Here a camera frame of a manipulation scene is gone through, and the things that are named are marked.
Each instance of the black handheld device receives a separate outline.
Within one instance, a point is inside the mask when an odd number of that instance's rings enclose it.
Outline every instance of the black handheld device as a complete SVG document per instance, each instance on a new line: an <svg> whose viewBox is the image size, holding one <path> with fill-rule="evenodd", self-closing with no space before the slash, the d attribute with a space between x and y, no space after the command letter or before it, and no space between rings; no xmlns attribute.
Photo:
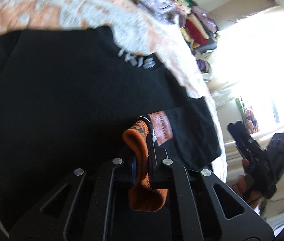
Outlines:
<svg viewBox="0 0 284 241"><path fill-rule="evenodd" d="M243 199L250 203L252 190L259 190L262 196L270 199L277 190L277 182L284 174L284 133L275 133L267 149L263 149L250 136L241 121L230 123L227 129L242 157L250 162L246 169L248 190L244 193Z"/></svg>
<svg viewBox="0 0 284 241"><path fill-rule="evenodd" d="M153 131L148 119L140 118ZM146 136L146 144L150 186L168 189L167 203L162 209L170 210L171 228L165 231L171 231L172 241L274 240L272 228L210 169L185 169L158 146L153 133ZM75 169L14 224L9 239L120 240L116 236L116 222L121 220L117 192L137 184L137 166L134 152L124 148L113 160L105 162L97 174Z"/></svg>

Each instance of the orange sock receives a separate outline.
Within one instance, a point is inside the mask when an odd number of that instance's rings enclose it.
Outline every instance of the orange sock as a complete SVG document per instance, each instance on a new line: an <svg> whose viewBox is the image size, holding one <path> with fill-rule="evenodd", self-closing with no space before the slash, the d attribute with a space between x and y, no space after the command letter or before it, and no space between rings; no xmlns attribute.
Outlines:
<svg viewBox="0 0 284 241"><path fill-rule="evenodd" d="M146 136L149 134L147 124L140 120L130 129L124 131L124 142L136 155L136 185L128 192L130 208L137 211L155 212L165 204L167 189L153 190L148 174L149 153Z"/></svg>

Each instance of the metal screw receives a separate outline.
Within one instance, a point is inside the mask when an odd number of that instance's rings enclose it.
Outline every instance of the metal screw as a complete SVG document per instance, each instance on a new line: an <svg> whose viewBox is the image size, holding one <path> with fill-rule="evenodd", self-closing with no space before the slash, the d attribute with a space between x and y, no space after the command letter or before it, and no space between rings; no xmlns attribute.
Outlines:
<svg viewBox="0 0 284 241"><path fill-rule="evenodd" d="M115 158L113 159L113 164L114 165L120 165L122 164L123 160L121 158Z"/></svg>
<svg viewBox="0 0 284 241"><path fill-rule="evenodd" d="M162 160L164 165L172 165L173 164L173 160L170 158L165 158Z"/></svg>
<svg viewBox="0 0 284 241"><path fill-rule="evenodd" d="M77 168L76 170L74 170L74 174L76 176L82 176L84 174L84 170L82 168Z"/></svg>
<svg viewBox="0 0 284 241"><path fill-rule="evenodd" d="M211 175L211 171L205 168L205 169L201 170L201 174L202 174L203 176L208 177L208 176Z"/></svg>

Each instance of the bed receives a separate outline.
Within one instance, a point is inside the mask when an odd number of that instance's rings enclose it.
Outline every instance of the bed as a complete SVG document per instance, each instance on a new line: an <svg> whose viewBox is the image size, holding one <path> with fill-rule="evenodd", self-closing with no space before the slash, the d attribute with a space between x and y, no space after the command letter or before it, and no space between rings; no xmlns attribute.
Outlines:
<svg viewBox="0 0 284 241"><path fill-rule="evenodd" d="M130 0L0 0L0 35L12 30L78 30L108 25L115 43L137 54L156 53L189 97L204 96L212 115L221 156L213 172L226 181L227 163L215 103L176 25L164 25Z"/></svg>

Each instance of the black shirt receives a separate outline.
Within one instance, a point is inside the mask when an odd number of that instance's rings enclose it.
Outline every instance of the black shirt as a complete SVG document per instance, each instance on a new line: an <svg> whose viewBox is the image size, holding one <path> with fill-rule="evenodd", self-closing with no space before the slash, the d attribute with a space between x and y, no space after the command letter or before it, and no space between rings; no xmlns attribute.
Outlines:
<svg viewBox="0 0 284 241"><path fill-rule="evenodd" d="M115 157L138 116L190 101L156 55L122 51L109 27L0 36L0 220L10 229L74 168ZM220 149L208 140L209 163Z"/></svg>

